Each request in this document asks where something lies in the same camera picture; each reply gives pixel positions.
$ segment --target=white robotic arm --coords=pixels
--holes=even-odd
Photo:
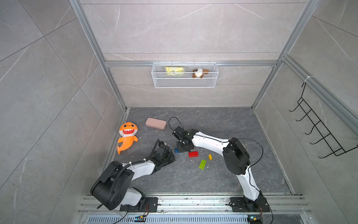
[[[237,138],[221,139],[194,129],[186,131],[181,127],[177,127],[173,135],[179,140],[176,144],[179,152],[190,152],[196,146],[224,157],[226,167],[237,176],[243,188],[244,197],[241,201],[245,203],[238,209],[244,208],[247,211],[264,209],[267,201],[251,174],[250,156]],[[109,210],[118,205],[132,205],[136,208],[135,210],[142,210],[145,194],[135,188],[129,189],[130,182],[138,177],[153,174],[175,161],[172,150],[164,142],[159,142],[159,139],[157,143],[159,143],[158,149],[155,151],[155,145],[147,159],[125,164],[120,164],[118,161],[110,163],[92,186],[91,194]],[[233,202],[230,206],[235,211],[234,206],[237,207],[237,205]]]
[[[216,138],[210,135],[206,135],[202,132],[197,132],[194,134],[192,142],[196,147],[206,148],[217,154],[223,156],[224,148],[228,146],[228,144],[232,144],[228,139]],[[239,182],[244,191],[245,197],[248,199],[255,201],[259,196],[259,188],[256,185],[256,182],[252,176],[251,167],[247,166],[245,170],[245,174],[236,175],[239,179]]]

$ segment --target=orange shark plush toy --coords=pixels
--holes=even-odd
[[[138,128],[135,124],[131,122],[124,123],[119,129],[119,133],[121,134],[121,138],[118,139],[118,143],[122,142],[122,145],[117,146],[117,152],[120,155],[121,151],[129,149],[133,145],[134,141],[138,141],[138,138],[134,135],[137,133]]]

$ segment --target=black mounting plate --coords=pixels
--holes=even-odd
[[[252,211],[246,206],[244,197],[231,197],[229,205],[232,207],[233,212],[261,212],[260,208],[262,208],[262,212],[270,212],[266,198],[261,200],[261,204],[256,211]]]
[[[156,212],[158,207],[158,198],[157,197],[146,197],[144,204],[148,203],[149,212]],[[134,210],[135,208],[131,205],[121,205],[119,211],[127,211],[128,212],[145,212],[145,207],[143,206],[141,211]]]

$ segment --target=cable tie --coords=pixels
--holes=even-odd
[[[314,78],[314,76],[307,76],[307,78],[306,78],[305,81],[303,81],[303,82],[306,82],[309,77]]]

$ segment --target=wire mesh basket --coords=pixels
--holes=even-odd
[[[183,67],[183,72],[167,72],[165,67]],[[193,78],[193,70],[202,68],[209,70],[203,78]],[[198,88],[215,87],[218,78],[218,66],[212,62],[158,62],[152,67],[155,88]]]

